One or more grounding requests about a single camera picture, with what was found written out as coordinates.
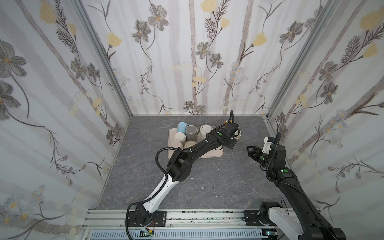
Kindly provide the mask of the cream speckled mug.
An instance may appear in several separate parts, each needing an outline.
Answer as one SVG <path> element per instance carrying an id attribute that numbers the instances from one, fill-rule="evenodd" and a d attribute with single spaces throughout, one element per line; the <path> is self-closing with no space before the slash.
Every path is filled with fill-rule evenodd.
<path id="1" fill-rule="evenodd" d="M 191 148 L 193 147 L 194 145 L 196 145 L 197 143 L 195 141 L 187 141 L 184 145 L 184 149 L 187 149 L 187 148 Z"/>

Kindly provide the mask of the pink mug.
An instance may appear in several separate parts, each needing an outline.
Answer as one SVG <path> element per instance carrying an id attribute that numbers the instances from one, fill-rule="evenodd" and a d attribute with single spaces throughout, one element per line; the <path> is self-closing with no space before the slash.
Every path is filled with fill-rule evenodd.
<path id="1" fill-rule="evenodd" d="M 180 142 L 180 141 L 174 141 L 173 143 L 172 143 L 172 147 L 173 148 L 180 148 L 180 149 L 184 149 L 184 144 L 182 143 L 182 142 Z"/>

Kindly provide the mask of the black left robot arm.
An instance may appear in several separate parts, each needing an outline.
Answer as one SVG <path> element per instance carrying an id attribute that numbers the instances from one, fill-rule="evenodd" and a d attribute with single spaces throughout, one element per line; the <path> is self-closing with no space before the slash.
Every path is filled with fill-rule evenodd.
<path id="1" fill-rule="evenodd" d="M 164 177 L 148 198 L 129 204 L 125 226 L 127 228 L 131 226 L 144 227 L 151 224 L 154 221 L 154 213 L 165 197 L 178 183 L 189 177 L 193 163 L 204 154 L 219 147 L 233 149 L 237 142 L 235 137 L 239 132 L 238 124 L 227 122 L 211 130 L 206 134 L 205 139 L 190 148 L 184 150 L 172 147 L 160 149 L 155 155 L 155 162 Z M 164 169 L 159 163 L 159 155 L 166 150 L 173 150 L 174 153 L 167 164 L 167 168 Z"/>

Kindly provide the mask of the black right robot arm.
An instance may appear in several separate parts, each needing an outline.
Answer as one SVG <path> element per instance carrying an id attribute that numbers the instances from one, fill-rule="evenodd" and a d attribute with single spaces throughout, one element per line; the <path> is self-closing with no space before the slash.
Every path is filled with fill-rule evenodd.
<path id="1" fill-rule="evenodd" d="M 263 202 L 258 222 L 264 226 L 275 224 L 290 240 L 345 240 L 346 234 L 335 228 L 317 210 L 304 192 L 298 177 L 286 167 L 286 148 L 275 138 L 266 138 L 265 145 L 247 146 L 248 156 L 265 170 L 266 178 L 284 194 L 298 221 L 284 212 L 277 202 Z"/>

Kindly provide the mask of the small grey mug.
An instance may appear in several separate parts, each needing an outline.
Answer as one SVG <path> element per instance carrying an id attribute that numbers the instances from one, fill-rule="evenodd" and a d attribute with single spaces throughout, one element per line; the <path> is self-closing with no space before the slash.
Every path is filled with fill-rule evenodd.
<path id="1" fill-rule="evenodd" d="M 241 132 L 240 130 L 237 130 L 237 131 L 235 132 L 234 138 L 235 138 L 236 140 L 238 140 L 241 136 L 242 136 L 242 132 Z"/>

